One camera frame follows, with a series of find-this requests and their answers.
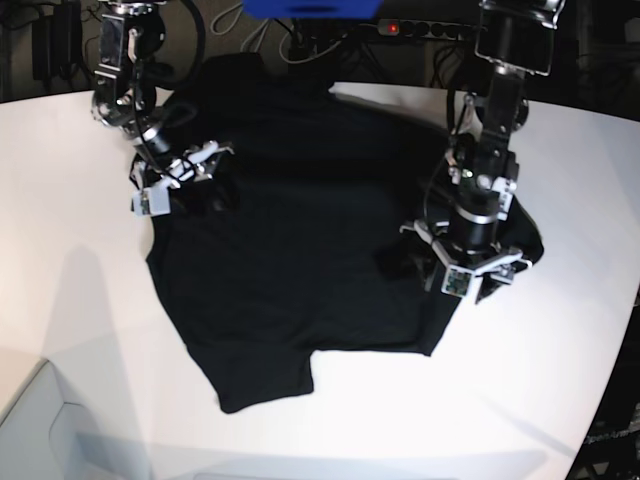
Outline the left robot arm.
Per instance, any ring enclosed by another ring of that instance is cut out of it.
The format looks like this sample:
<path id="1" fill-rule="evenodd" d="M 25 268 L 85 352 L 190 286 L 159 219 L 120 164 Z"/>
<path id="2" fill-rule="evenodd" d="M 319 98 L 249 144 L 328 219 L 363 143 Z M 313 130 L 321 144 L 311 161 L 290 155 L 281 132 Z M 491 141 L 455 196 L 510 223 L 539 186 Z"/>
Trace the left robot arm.
<path id="1" fill-rule="evenodd" d="M 421 256 L 423 288 L 458 299 L 474 285 L 484 294 L 509 285 L 531 267 L 523 250 L 498 238 L 518 187 L 519 164 L 510 150 L 512 134 L 528 116 L 524 83 L 548 76 L 562 1 L 482 1 L 475 55 L 489 62 L 486 96 L 469 92 L 462 107 L 447 108 L 452 125 L 439 170 L 453 195 L 444 218 L 424 212 L 402 226 L 428 247 Z"/>

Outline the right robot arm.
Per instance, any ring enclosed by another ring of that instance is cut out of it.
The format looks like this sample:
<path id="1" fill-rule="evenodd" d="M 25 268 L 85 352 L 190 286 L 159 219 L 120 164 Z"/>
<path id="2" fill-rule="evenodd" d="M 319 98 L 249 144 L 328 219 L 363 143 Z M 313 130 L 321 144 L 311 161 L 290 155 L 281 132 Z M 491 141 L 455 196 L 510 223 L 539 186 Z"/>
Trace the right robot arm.
<path id="1" fill-rule="evenodd" d="M 163 1 L 107 1 L 102 14 L 99 62 L 94 71 L 92 115 L 101 124 L 120 130 L 135 149 L 129 180 L 138 189 L 151 186 L 179 189 L 211 180 L 219 159 L 231 154 L 229 144 L 182 147 L 171 138 L 198 114 L 190 102 L 157 104 L 157 90 L 177 91 L 196 80 L 204 59 L 205 26 L 195 3 L 184 1 L 195 27 L 196 46 L 186 76 L 169 80 L 156 53 L 166 39 L 160 15 Z"/>

